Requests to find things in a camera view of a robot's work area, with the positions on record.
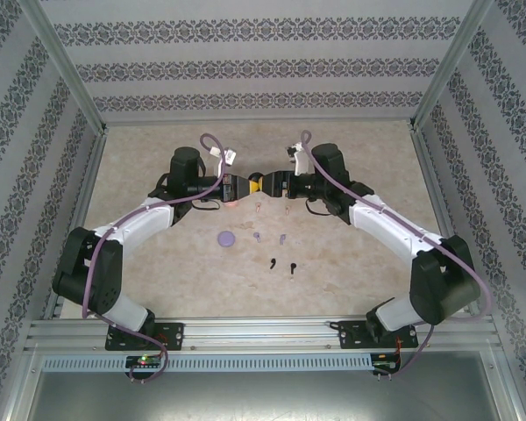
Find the aluminium side rail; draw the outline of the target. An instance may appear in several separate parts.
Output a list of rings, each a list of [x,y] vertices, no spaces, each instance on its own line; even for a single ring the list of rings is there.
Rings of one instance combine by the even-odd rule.
[[[448,239],[453,236],[455,232],[451,225],[451,218],[446,209],[442,190],[437,182],[436,172],[428,154],[423,135],[420,130],[416,129],[411,123],[409,123],[409,134],[429,194],[430,203],[435,214],[440,236],[444,239]],[[480,287],[480,299],[483,299],[482,287]],[[484,304],[485,302],[482,300],[482,306],[479,306],[476,301],[473,300],[464,307],[464,310],[469,310],[468,316],[464,312],[456,312],[452,317],[448,318],[447,321],[462,324],[472,324],[477,322],[483,318],[482,310]]]
[[[89,150],[88,159],[86,162],[85,172],[82,176],[80,188],[78,189],[78,194],[76,196],[76,202],[74,208],[72,209],[72,217],[66,231],[66,236],[62,242],[60,248],[60,255],[57,261],[57,265],[60,263],[60,257],[64,251],[65,243],[68,239],[68,234],[74,230],[77,226],[83,225],[88,208],[91,200],[92,191],[94,188],[95,179],[97,176],[97,171],[100,165],[100,161],[103,155],[103,150],[105,147],[105,142],[107,140],[109,132],[109,127],[104,125],[102,130],[96,135],[94,145]],[[53,292],[52,287],[48,290],[45,304],[43,308],[43,313],[41,315],[41,320],[50,320],[54,318],[56,303],[58,301],[58,295]]]

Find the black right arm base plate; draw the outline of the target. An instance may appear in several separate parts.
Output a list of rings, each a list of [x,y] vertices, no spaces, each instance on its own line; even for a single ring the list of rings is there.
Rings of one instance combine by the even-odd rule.
[[[364,320],[329,322],[329,327],[338,334],[342,349],[388,349],[400,346],[403,349],[418,347],[416,330],[403,326],[397,331],[386,331],[382,327],[370,327]]]

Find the aluminium mounting rail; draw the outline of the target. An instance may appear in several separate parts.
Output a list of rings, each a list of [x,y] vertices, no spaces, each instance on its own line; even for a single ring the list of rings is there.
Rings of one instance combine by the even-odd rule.
[[[330,319],[183,318],[183,353],[318,353],[341,351]],[[23,350],[42,354],[99,354],[108,326],[95,319],[38,320],[30,324]],[[444,322],[435,328],[428,351],[484,351],[501,347],[492,318],[479,323]]]

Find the grey metal panel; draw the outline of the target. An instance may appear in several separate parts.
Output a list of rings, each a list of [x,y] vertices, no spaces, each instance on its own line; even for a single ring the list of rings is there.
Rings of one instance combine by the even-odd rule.
[[[34,357],[8,421],[526,421],[493,352],[433,352],[394,379],[366,371],[173,372],[135,385]]]

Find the aluminium frame post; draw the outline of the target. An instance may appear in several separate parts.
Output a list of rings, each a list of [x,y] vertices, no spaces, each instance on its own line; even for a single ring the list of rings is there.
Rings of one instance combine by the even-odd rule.
[[[75,64],[69,57],[58,33],[45,13],[40,0],[17,0],[23,13],[39,36],[60,76],[64,79],[79,108],[88,120],[95,134],[103,133],[106,124],[98,111],[92,96],[86,89]]]
[[[409,128],[412,132],[416,132],[422,127],[430,115],[446,83],[451,78],[454,69],[459,64],[473,35],[477,32],[493,3],[494,0],[473,0],[444,58],[441,60],[429,87],[425,90],[415,114],[409,120]]]

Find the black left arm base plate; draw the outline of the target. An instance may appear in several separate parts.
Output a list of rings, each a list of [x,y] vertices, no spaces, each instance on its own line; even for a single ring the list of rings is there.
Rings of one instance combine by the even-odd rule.
[[[180,351],[182,347],[184,324],[153,322],[143,327],[139,332],[157,340],[168,351]],[[146,339],[137,338],[127,332],[110,327],[105,340],[107,351],[150,351],[159,350],[160,347]]]

